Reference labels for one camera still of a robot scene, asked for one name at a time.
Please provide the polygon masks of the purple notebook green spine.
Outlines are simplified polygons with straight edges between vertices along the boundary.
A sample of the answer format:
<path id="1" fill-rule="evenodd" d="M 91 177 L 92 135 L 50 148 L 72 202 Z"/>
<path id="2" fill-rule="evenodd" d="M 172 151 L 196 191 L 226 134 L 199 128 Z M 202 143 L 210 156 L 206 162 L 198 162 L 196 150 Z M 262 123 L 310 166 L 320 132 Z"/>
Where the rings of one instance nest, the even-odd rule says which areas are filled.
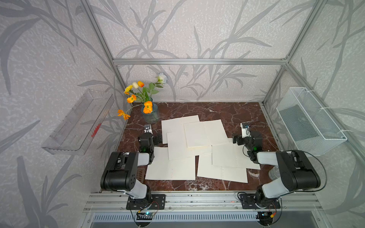
<path id="1" fill-rule="evenodd" d="M 237 145 L 228 138 L 227 143 L 212 146 L 213 165 L 260 170 L 260 165 L 253 163 L 244 152 L 247 152 L 244 145 Z"/>

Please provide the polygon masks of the yellow notebook pink spine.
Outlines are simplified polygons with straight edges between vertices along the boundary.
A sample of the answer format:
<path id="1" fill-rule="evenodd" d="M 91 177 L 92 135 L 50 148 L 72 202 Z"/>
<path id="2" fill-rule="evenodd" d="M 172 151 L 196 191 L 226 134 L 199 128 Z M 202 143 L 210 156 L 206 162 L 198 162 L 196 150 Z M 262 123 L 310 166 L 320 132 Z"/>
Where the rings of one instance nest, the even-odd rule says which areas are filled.
<path id="1" fill-rule="evenodd" d="M 184 124 L 188 148 L 228 143 L 228 137 L 221 120 Z"/>

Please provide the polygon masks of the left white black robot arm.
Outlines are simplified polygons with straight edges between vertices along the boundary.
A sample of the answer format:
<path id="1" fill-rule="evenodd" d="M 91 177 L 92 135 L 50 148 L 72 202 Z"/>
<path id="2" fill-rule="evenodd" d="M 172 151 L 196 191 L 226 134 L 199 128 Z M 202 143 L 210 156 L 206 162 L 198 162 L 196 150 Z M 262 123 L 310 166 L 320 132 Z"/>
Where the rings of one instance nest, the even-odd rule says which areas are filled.
<path id="1" fill-rule="evenodd" d="M 144 133 L 139 138 L 138 152 L 112 152 L 100 180 L 103 191 L 122 192 L 137 202 L 152 202 L 150 188 L 137 179 L 139 166 L 152 164 L 155 145 L 162 142 L 162 136 Z"/>

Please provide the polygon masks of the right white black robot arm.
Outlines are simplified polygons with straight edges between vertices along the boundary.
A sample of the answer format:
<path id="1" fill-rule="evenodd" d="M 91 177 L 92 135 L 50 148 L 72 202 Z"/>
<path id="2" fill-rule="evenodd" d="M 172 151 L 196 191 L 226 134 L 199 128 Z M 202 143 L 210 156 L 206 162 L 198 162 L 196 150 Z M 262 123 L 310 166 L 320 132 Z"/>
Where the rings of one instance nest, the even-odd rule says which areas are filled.
<path id="1" fill-rule="evenodd" d="M 278 167 L 280 177 L 257 187 L 251 196 L 256 207 L 265 209 L 280 197 L 294 192 L 317 192 L 320 177 L 309 161 L 309 153 L 301 150 L 265 152 L 262 150 L 262 135 L 252 131 L 249 136 L 233 136 L 233 143 L 247 149 L 247 155 L 254 164 Z"/>

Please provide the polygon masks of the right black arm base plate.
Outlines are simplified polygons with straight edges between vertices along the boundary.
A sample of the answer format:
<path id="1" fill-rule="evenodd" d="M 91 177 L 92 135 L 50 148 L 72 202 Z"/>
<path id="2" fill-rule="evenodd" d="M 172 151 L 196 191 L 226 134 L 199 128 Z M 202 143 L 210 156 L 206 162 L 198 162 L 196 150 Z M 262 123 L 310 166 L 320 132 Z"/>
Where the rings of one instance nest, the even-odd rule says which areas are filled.
<path id="1" fill-rule="evenodd" d="M 277 210 L 281 209 L 281 204 L 279 199 L 270 199 L 268 205 L 266 206 L 258 206 L 255 202 L 255 194 L 249 194 L 245 192 L 238 192 L 237 198 L 241 203 L 243 209 L 252 209 L 252 210 Z"/>

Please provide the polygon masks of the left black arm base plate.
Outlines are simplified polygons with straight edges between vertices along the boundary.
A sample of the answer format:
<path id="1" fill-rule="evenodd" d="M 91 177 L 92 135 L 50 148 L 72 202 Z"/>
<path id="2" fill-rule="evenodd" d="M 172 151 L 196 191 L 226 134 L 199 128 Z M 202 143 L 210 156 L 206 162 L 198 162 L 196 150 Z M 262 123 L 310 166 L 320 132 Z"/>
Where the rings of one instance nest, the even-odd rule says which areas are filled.
<path id="1" fill-rule="evenodd" d="M 148 195 L 143 199 L 132 199 L 128 197 L 126 209 L 127 210 L 142 210 L 142 209 L 152 209 L 152 210 L 164 210 L 166 203 L 165 194 L 152 194 Z"/>

